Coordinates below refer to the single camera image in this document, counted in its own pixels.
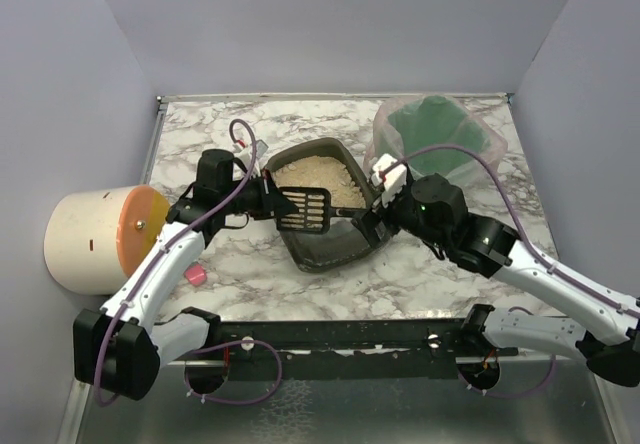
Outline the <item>black litter scoop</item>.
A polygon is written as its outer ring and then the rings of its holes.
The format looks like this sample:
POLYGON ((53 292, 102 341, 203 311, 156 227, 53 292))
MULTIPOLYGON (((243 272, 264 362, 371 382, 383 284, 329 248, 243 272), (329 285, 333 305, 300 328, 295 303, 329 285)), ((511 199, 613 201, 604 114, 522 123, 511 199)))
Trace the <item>black litter scoop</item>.
POLYGON ((282 187, 280 194, 290 203, 288 211, 276 218, 280 232, 322 235, 337 218, 361 218, 366 210, 351 207, 334 207, 331 193, 324 188, 282 187))

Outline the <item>dark grey litter box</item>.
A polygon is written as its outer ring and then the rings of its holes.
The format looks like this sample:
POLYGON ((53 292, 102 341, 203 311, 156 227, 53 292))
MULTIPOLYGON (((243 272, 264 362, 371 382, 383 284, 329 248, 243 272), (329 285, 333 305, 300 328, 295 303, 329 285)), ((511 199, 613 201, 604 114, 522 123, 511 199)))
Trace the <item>dark grey litter box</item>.
MULTIPOLYGON (((266 168, 272 173, 293 161, 311 157, 333 157, 346 165, 356 185, 363 192, 366 207, 373 202, 374 193, 368 184, 361 166, 348 149, 335 138, 319 138, 295 145, 272 156, 266 168)), ((296 266, 309 273, 320 273, 360 260, 383 247, 392 235, 376 249, 372 249, 360 232, 353 226, 351 218, 337 218, 331 222, 330 230, 322 235, 281 232, 296 266)))

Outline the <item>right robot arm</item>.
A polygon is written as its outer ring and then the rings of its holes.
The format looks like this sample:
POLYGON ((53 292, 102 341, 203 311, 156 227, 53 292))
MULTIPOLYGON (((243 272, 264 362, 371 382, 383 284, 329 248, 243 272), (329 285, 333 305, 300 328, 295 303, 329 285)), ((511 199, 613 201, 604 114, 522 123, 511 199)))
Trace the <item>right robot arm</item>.
POLYGON ((519 347, 582 362, 600 378, 639 384, 639 301, 550 258, 520 227, 469 212, 462 190, 435 174, 414 180, 405 167, 370 177, 376 198, 364 219, 419 239, 440 260, 511 285, 557 311, 557 317, 519 316, 476 305, 464 326, 493 348, 519 347))

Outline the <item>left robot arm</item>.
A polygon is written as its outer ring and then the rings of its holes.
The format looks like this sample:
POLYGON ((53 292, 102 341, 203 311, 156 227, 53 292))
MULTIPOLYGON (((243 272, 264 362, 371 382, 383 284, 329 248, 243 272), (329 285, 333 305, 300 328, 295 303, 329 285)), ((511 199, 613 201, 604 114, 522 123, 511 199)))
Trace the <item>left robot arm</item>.
POLYGON ((232 347, 257 345, 252 337, 226 341, 218 315, 194 307, 164 323, 156 317, 189 266, 229 215, 264 220, 293 211, 291 200, 261 170, 256 146, 202 153, 195 181, 170 207, 155 243, 125 284, 97 311, 83 310, 73 323, 74 373, 94 388, 96 401, 138 401, 162 367, 189 354, 229 356, 232 347))

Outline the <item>beige cat litter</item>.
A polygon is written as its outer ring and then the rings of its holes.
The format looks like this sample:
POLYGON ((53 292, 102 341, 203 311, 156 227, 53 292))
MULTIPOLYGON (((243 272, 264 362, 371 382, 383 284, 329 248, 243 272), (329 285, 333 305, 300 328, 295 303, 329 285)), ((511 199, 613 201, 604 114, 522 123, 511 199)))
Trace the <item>beige cat litter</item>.
POLYGON ((286 164, 273 173, 278 187, 314 187, 326 189, 334 207, 366 207, 360 187, 346 165, 333 157, 311 156, 286 164))

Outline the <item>clear plastic bin liner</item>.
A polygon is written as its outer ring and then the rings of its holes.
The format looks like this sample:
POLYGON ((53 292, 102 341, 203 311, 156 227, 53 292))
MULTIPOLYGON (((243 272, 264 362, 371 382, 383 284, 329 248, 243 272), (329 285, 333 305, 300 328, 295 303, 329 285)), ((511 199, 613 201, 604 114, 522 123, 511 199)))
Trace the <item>clear plastic bin liner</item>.
MULTIPOLYGON (((384 154, 395 158, 424 147, 454 144, 480 155, 496 169, 507 152, 507 141, 461 101, 442 94, 395 97, 384 101, 373 120, 373 135, 363 160, 369 170, 384 154)), ((485 176, 472 157, 455 150, 439 150, 410 160, 414 178, 438 173, 463 186, 485 176)))

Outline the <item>small pink object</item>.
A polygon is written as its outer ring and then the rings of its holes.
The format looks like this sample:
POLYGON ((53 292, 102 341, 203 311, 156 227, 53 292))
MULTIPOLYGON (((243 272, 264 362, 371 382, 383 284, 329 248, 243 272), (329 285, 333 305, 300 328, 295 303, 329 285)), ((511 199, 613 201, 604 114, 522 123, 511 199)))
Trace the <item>small pink object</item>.
POLYGON ((190 266, 184 272, 184 277, 187 282, 194 287, 201 286, 207 281, 206 271, 200 264, 190 266))

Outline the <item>cream cylinder with orange lid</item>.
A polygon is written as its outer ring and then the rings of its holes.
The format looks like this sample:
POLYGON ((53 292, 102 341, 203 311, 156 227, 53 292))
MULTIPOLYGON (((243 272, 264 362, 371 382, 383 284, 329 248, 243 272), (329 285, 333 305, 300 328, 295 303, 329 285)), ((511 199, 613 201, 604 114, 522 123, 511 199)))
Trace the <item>cream cylinder with orange lid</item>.
POLYGON ((76 294, 114 294, 153 247, 169 207, 149 185, 67 195, 45 231, 49 273, 76 294))

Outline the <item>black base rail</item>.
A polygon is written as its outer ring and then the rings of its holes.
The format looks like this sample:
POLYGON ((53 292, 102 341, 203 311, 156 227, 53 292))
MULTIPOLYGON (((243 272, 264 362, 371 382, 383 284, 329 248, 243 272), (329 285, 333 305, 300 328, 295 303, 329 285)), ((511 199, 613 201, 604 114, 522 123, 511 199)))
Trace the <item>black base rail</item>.
POLYGON ((454 379, 461 364, 514 356, 463 318, 225 321, 204 345, 180 354, 227 370, 236 381, 454 379))

